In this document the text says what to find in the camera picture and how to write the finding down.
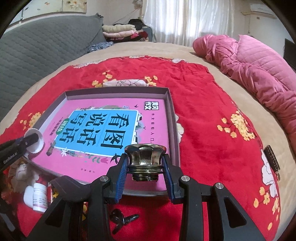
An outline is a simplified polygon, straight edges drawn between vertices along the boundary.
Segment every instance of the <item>gray quilted mattress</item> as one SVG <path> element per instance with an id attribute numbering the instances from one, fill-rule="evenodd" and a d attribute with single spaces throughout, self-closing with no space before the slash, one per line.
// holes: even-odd
<path id="1" fill-rule="evenodd" d="M 61 16 L 16 27 L 0 39 L 0 121 L 36 82 L 105 42 L 103 17 Z"/>

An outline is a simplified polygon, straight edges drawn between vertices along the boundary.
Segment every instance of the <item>floral wallpaper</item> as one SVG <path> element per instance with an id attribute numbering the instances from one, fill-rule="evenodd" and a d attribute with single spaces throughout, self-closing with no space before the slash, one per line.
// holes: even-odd
<path id="1" fill-rule="evenodd" d="M 15 17 L 12 23 L 42 14 L 55 12 L 86 13 L 87 0 L 32 0 Z"/>

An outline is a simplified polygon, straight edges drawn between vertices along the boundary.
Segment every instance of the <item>blue patterned cloth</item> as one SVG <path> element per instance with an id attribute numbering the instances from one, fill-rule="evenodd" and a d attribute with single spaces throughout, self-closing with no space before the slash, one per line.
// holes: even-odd
<path id="1" fill-rule="evenodd" d="M 106 49 L 112 45 L 113 45 L 113 42 L 102 42 L 102 43 L 94 44 L 89 47 L 88 53 L 96 50 Z"/>

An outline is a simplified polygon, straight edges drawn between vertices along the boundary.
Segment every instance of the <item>stack of clothes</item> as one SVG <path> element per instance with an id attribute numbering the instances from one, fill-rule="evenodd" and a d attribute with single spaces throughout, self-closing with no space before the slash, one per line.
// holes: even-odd
<path id="1" fill-rule="evenodd" d="M 137 30 L 132 24 L 103 25 L 103 34 L 107 42 L 144 42 L 148 41 L 148 34 L 143 30 Z"/>

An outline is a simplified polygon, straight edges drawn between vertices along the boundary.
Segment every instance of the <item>red bedspread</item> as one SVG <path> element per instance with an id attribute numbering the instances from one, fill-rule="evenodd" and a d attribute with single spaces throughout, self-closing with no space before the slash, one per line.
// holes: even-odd
<path id="1" fill-rule="evenodd" d="M 0 143 L 22 136 L 64 91 L 101 87 L 104 80 L 112 79 L 142 79 L 151 85 L 168 87 L 178 123 L 184 128 L 180 143 L 183 172 L 203 184 L 222 182 L 266 240 L 274 238 L 280 215 L 279 192 L 275 175 L 262 155 L 262 142 L 250 120 L 202 65 L 138 56 L 67 67 L 24 105 L 16 121 L 0 136 Z M 15 199 L 14 205 L 21 230 L 28 235 L 40 216 L 21 199 Z M 124 215 L 138 213 L 140 218 L 118 232 L 115 239 L 178 240 L 181 205 L 159 198 L 126 196 L 117 207 Z M 204 209 L 208 240 L 206 213 Z"/>

